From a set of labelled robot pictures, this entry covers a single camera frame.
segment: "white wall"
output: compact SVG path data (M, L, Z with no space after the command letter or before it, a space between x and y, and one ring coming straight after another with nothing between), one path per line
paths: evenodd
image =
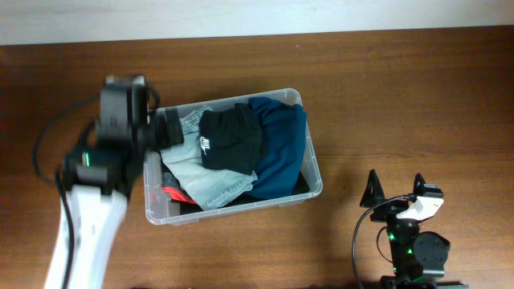
M0 0L0 44L500 24L513 0Z

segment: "denim shorts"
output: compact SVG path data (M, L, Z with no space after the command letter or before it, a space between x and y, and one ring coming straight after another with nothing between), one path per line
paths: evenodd
M248 176L228 169L205 169L202 165L200 133L198 123L205 110L204 106L181 118L184 144L161 150L162 162L180 181L182 188L203 209L213 210L223 207L241 193L252 189L257 175Z

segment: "wood grain tabletop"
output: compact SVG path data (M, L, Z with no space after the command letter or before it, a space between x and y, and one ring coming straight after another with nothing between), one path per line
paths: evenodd
M512 26L0 47L0 287L41 287L55 244L59 197L31 166L38 131L106 75L136 73L162 106L295 88L324 188L297 206L155 226L140 177L105 288L351 288L370 169L387 197L410 193L416 173L443 189L422 224L451 242L443 281L512 287ZM47 173L98 113L89 104L49 131ZM393 274L375 246L382 226L366 220L359 232L367 283Z

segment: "gray storage bin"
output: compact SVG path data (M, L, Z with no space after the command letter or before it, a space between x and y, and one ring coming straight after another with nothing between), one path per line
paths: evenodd
M262 92L249 96L236 96L224 100L212 100L197 104L185 104L175 107L178 115L183 117L203 105L210 105L215 111L224 111L233 108L236 103L247 103L248 99L256 96L265 96L273 100L280 100L285 104L302 104L300 94L292 89L286 88L273 92ZM301 165L301 173L307 181L309 192L292 195L290 197L280 197L272 200L257 201L245 205L229 206L216 210L202 211L193 214L180 215L180 204L170 202L170 196L162 190L161 157L158 153L149 153L146 156L143 175L145 178L145 208L146 217L154 225L182 225L188 222L197 222L204 218L212 218L225 214L243 213L249 210L258 210L271 206L289 206L304 202L305 200L316 197L323 189L320 170L312 146L311 134L308 127L305 129L305 154Z

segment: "red garment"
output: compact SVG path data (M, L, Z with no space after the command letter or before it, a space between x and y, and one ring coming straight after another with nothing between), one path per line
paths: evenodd
M169 193L171 198L173 200L175 200L175 201L185 201L185 202L188 202L190 204L197 205L197 203L195 201L193 201L190 198L185 197L178 189L170 188L170 187L164 187L164 188L162 188L162 190L165 191L166 193Z

